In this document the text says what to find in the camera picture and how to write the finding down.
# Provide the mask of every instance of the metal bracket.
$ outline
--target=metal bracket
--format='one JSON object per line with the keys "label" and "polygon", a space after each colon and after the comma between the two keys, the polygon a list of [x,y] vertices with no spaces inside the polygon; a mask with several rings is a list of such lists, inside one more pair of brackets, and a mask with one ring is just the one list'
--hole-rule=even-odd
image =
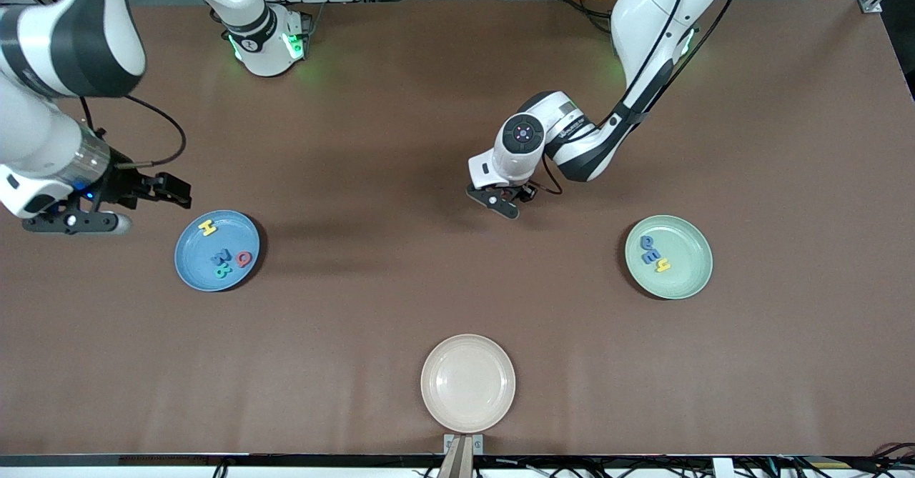
{"label": "metal bracket", "polygon": [[880,3],[866,3],[865,0],[856,0],[859,3],[859,8],[861,9],[862,14],[879,14],[883,11],[883,7],[880,6]]}
{"label": "metal bracket", "polygon": [[[474,455],[483,454],[483,433],[478,433],[471,437],[472,437],[471,440],[473,442],[473,454]],[[455,435],[451,435],[450,433],[447,433],[445,435],[445,449],[444,449],[443,453],[448,453],[448,449],[451,448],[451,442],[454,442],[454,439],[455,439]]]}

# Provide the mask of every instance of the table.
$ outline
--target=table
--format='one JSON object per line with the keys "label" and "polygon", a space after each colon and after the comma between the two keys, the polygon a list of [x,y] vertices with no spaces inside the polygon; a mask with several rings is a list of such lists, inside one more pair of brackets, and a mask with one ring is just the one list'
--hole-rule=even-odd
{"label": "table", "polygon": [[[189,133],[164,170],[194,207],[143,204],[121,238],[4,216],[0,452],[438,452],[420,370],[461,332],[499,342],[517,373],[488,452],[915,438],[915,108],[854,0],[736,1],[608,171],[517,221],[464,195],[466,159],[537,91],[600,119],[624,88],[570,7],[328,6],[310,60],[274,79],[232,60],[206,9],[135,18],[135,94]],[[128,101],[91,107],[135,159],[177,143]],[[194,292],[174,241],[222,208],[262,224],[264,266]],[[651,214],[712,244],[695,298],[651,299],[620,266]]]}

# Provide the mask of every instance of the white plate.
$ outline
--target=white plate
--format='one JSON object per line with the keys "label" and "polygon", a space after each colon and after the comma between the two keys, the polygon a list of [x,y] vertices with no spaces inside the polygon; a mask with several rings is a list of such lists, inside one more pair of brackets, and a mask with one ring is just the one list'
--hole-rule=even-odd
{"label": "white plate", "polygon": [[432,417],[457,433],[489,429],[514,400],[514,367],[499,344],[480,335],[455,335],[425,359],[422,400]]}

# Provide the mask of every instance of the brown table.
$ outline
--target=brown table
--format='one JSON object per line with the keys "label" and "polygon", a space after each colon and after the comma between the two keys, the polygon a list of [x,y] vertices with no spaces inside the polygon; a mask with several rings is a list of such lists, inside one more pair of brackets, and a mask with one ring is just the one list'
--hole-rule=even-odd
{"label": "brown table", "polygon": [[[440,451],[419,374],[461,332],[517,372],[489,452],[915,439],[915,107],[852,0],[735,2],[608,171],[519,221],[464,195],[466,159],[537,91],[600,119],[624,87],[570,7],[329,6],[310,60],[275,79],[232,60],[206,9],[135,16],[137,95],[186,127],[167,171],[194,208],[143,204],[121,238],[4,215],[0,451]],[[176,144],[128,101],[91,106],[135,159]],[[260,221],[268,254],[241,289],[194,292],[174,241],[220,208]],[[627,228],[664,212],[715,251],[682,302],[620,267]]]}

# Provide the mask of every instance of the blue plate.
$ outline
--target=blue plate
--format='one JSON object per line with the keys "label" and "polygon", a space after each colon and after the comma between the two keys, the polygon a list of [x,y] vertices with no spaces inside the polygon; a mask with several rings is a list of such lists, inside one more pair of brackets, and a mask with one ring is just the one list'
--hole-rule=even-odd
{"label": "blue plate", "polygon": [[261,236],[248,216],[235,210],[211,211],[184,229],[174,246],[174,269],[193,289],[216,292],[245,279],[260,250]]}

